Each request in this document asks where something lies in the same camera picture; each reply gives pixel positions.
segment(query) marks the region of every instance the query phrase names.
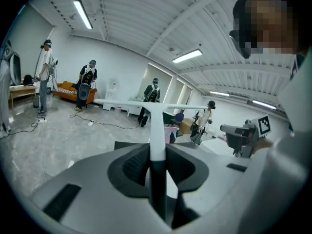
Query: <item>fluorescent light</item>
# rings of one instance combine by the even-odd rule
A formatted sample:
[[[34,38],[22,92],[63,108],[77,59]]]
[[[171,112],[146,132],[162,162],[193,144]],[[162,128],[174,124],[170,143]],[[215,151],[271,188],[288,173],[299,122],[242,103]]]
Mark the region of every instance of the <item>fluorescent light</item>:
[[[264,106],[264,107],[268,107],[268,108],[271,108],[271,109],[276,109],[276,107],[274,107],[272,105],[269,105],[269,104],[266,104],[266,103],[263,103],[261,101],[253,100],[253,103],[261,105],[261,106]]]
[[[229,97],[229,94],[226,93],[220,93],[220,92],[214,92],[214,91],[209,91],[210,94],[214,94],[214,95],[219,95],[219,96],[226,96]]]
[[[74,1],[74,5],[75,5],[76,9],[78,10],[79,15],[81,16],[84,24],[87,26],[88,29],[92,29],[93,27],[92,27],[92,25],[90,23],[90,20],[89,20],[89,18],[87,16],[87,13],[86,13],[86,11],[85,11],[85,9],[83,7],[83,4],[82,4],[81,0],[75,0]]]
[[[198,56],[201,56],[203,54],[203,52],[201,52],[201,50],[199,49],[195,49],[189,53],[186,53],[185,55],[182,55],[174,60],[172,60],[172,62],[174,63],[179,63],[179,62],[182,62],[184,60],[187,60],[187,59],[191,59],[193,57],[198,57]]]

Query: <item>concrete floor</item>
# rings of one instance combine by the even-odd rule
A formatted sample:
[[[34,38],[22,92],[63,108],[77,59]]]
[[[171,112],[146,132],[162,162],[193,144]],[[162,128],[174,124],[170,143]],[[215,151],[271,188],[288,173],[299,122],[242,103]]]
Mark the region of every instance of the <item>concrete floor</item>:
[[[150,138],[150,121],[144,128],[138,126],[137,116],[127,117],[125,112],[105,111],[101,107],[88,105],[80,115],[85,119],[115,124],[94,124],[74,115],[75,103],[48,96],[47,123],[40,123],[31,133],[18,133],[0,140],[2,167],[12,185],[26,196],[51,177],[68,168],[71,161],[110,152],[115,141],[147,143]],[[14,104],[10,111],[11,132],[30,131],[31,123],[37,122],[37,109],[33,108],[30,98]],[[176,139],[176,143],[189,142],[190,135]],[[211,136],[204,135],[203,140]]]

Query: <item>box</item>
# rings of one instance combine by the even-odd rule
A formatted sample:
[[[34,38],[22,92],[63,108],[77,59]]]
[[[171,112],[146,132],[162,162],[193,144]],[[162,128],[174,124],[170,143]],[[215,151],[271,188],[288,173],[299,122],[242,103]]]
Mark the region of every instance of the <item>box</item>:
[[[180,132],[183,134],[190,134],[191,131],[191,125],[192,125],[193,119],[185,118],[182,123],[179,125]]]

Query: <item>wooden table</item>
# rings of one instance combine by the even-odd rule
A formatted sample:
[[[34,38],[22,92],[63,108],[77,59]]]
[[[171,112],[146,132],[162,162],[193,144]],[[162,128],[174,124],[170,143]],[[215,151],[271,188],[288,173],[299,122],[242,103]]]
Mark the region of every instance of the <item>wooden table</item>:
[[[36,86],[13,86],[10,87],[10,98],[11,98],[11,106],[13,109],[13,99],[22,95],[31,94],[33,97],[36,95]]]

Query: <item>white ceiling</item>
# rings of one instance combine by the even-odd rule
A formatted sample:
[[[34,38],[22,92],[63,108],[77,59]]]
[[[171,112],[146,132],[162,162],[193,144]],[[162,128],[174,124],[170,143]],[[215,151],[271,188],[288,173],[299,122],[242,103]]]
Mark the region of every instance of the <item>white ceiling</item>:
[[[235,1],[82,0],[94,27],[88,30],[73,0],[50,0],[72,28],[72,35],[111,42],[147,56],[205,94],[228,92],[282,111],[276,96],[290,79],[294,56],[257,54],[244,59],[229,38]],[[172,63],[197,48],[202,56]]]

